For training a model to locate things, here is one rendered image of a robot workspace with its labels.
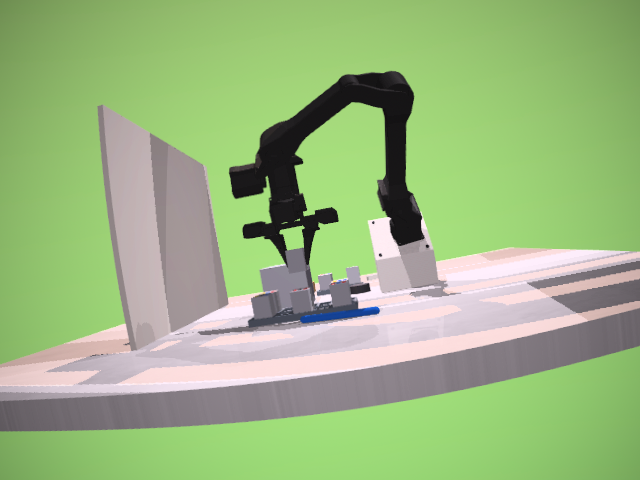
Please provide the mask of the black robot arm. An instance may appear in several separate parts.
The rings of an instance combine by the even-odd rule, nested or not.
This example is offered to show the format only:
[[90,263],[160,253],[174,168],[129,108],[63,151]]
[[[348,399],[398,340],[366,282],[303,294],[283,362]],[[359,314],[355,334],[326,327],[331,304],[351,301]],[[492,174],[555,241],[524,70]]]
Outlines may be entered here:
[[[423,217],[405,181],[406,128],[413,101],[414,92],[399,72],[341,76],[293,118],[267,128],[261,135],[254,163],[229,168],[234,199],[263,193],[267,176],[270,191],[298,186],[294,166],[303,164],[303,160],[295,152],[302,141],[350,103],[363,103],[383,108],[385,116],[386,175],[377,180],[377,196],[382,211],[390,218],[390,234],[398,246],[424,239]],[[301,212],[307,211],[303,193],[290,193],[281,200],[268,198],[274,226],[296,221]]]

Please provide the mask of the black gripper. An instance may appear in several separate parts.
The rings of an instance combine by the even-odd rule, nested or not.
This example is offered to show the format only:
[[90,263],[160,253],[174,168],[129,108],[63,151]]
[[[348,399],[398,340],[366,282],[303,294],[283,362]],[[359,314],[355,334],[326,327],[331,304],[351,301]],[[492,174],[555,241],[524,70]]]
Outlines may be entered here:
[[[292,192],[293,196],[299,193],[298,186],[286,186],[276,188],[270,191],[270,197],[275,196],[276,200],[281,200],[286,198],[287,192]],[[290,193],[290,195],[292,194]],[[305,229],[302,229],[303,239],[304,239],[304,254],[306,265],[309,265],[310,254],[312,242],[314,239],[315,231],[320,230],[318,226],[319,223],[329,224],[339,222],[337,210],[334,208],[324,208],[315,210],[315,214],[304,216],[303,212],[301,212],[301,216],[299,216],[299,221],[288,221],[287,223],[283,223],[281,225],[274,226],[273,223],[265,223],[262,221],[244,224],[243,226],[243,237],[244,239],[252,239],[256,237],[264,236],[264,239],[269,239],[279,251],[282,259],[284,260],[287,268],[287,260],[285,251],[287,251],[285,240],[283,234],[280,234],[280,230],[303,226]]]

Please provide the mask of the blue rod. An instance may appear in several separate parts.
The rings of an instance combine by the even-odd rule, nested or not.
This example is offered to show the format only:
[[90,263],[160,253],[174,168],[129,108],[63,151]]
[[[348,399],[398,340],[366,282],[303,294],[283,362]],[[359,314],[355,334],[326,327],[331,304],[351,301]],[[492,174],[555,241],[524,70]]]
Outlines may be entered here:
[[326,321],[326,320],[350,318],[350,317],[357,317],[357,316],[374,315],[374,314],[378,314],[379,312],[380,312],[380,309],[378,307],[369,307],[369,308],[362,308],[362,309],[302,316],[300,318],[300,321],[301,323],[309,323],[309,322]]

